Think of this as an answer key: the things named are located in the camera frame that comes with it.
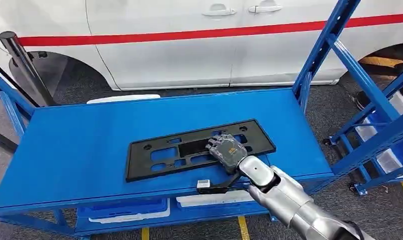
blue metal shelf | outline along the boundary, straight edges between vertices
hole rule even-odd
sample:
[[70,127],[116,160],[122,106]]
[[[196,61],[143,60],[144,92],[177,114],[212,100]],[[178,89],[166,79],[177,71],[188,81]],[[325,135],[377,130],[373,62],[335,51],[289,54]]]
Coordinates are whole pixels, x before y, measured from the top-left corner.
[[[262,155],[315,194],[351,171],[373,160],[390,146],[403,141],[403,115],[388,96],[403,86],[403,73],[383,92],[374,84],[338,40],[360,0],[338,0],[292,88],[219,94],[165,97],[138,101],[31,106],[0,78],[0,98],[21,137],[0,184],[0,222],[69,236],[87,236],[218,218],[262,214],[255,203],[244,207],[224,204],[215,210],[204,207],[179,209],[174,197],[196,194],[198,180],[224,182],[229,176],[219,165],[126,183],[124,172],[129,143],[212,126],[256,119],[275,143],[275,153]],[[329,166],[304,116],[312,79],[330,50],[341,59],[371,100],[334,136],[348,143],[346,133],[376,110],[385,127],[357,148],[349,148]],[[21,115],[27,118],[27,129]],[[391,181],[402,170],[382,175],[370,184]],[[93,223],[79,217],[74,227],[66,224],[60,209],[91,207],[122,200],[171,198],[171,214],[165,218],[125,223]],[[28,216],[30,211],[53,211],[57,224]]]
[[248,119],[277,146],[269,165],[293,177],[333,175],[290,88],[53,106],[35,110],[1,181],[0,207],[195,194],[198,180],[228,178],[220,165],[126,183],[129,143]]

blue shelf surface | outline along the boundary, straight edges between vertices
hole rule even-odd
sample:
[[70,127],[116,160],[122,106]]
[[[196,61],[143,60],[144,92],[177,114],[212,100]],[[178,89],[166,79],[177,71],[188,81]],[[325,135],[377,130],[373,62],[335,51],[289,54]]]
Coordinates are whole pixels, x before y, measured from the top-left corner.
[[126,183],[129,144],[249,119],[276,145],[264,162],[297,180],[333,176],[290,88],[42,107],[1,181],[0,208],[196,194],[198,180],[229,178],[222,166]]
[[140,229],[146,227],[160,227],[191,222],[201,222],[217,220],[222,218],[237,217],[243,215],[268,214],[268,210],[260,206],[255,201],[242,203],[228,203],[224,206],[199,206],[181,209],[174,198],[170,199],[170,215],[152,219],[138,221],[118,222],[118,223],[98,223],[90,222],[87,217],[78,217],[75,225],[76,236],[86,236],[95,233],[110,233]]

blue upright post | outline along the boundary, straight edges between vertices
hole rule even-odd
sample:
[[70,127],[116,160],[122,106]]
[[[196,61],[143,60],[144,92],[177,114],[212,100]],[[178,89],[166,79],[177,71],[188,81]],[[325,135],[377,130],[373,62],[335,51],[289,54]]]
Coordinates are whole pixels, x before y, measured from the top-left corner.
[[312,79],[315,77],[315,74],[330,52],[331,46],[327,42],[328,36],[334,34],[338,37],[342,33],[346,23],[349,21],[360,1],[361,0],[339,0],[337,2],[292,87],[299,103],[303,102],[306,106],[309,95],[305,94],[302,96],[301,88],[303,85],[311,84]]

small white object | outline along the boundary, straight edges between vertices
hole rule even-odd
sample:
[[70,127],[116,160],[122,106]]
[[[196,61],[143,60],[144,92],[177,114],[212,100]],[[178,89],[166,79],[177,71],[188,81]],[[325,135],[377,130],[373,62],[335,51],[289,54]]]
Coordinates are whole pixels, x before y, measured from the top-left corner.
[[134,100],[142,100],[142,99],[159,99],[160,97],[161,96],[159,94],[135,94],[135,95],[125,95],[125,96],[110,96],[110,97],[103,97],[103,98],[89,100],[86,102],[86,104],[134,101]]
[[209,188],[211,186],[211,181],[209,179],[206,180],[198,180],[197,181],[197,188]]
[[182,208],[196,207],[196,206],[208,206],[215,204],[231,204],[250,202],[254,199],[247,191],[237,190],[228,191],[220,194],[202,194],[192,196],[180,196],[176,198],[176,201],[181,204]]
[[111,223],[123,223],[123,222],[131,222],[131,221],[139,221],[144,219],[157,219],[169,217],[171,215],[171,200],[167,199],[167,209],[165,211],[160,212],[152,212],[152,213],[137,213],[133,215],[123,215],[123,216],[114,216],[114,217],[106,217],[106,218],[88,218],[88,221],[92,223],[100,223],[100,224],[111,224]]

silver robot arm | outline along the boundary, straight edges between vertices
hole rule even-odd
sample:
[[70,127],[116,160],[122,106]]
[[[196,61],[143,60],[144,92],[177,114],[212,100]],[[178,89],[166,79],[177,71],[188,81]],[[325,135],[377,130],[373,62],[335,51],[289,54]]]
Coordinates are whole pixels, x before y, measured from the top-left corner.
[[354,223],[341,221],[314,204],[302,185],[276,166],[269,167],[255,156],[247,156],[244,146],[232,135],[223,134],[208,140],[206,148],[218,159],[231,180],[199,193],[224,193],[239,176],[250,179],[248,192],[288,228],[305,240],[373,240]]
[[288,228],[306,240],[373,240],[356,225],[348,224],[322,210],[305,193],[302,185],[276,166],[248,156],[238,165],[251,180],[253,199]]

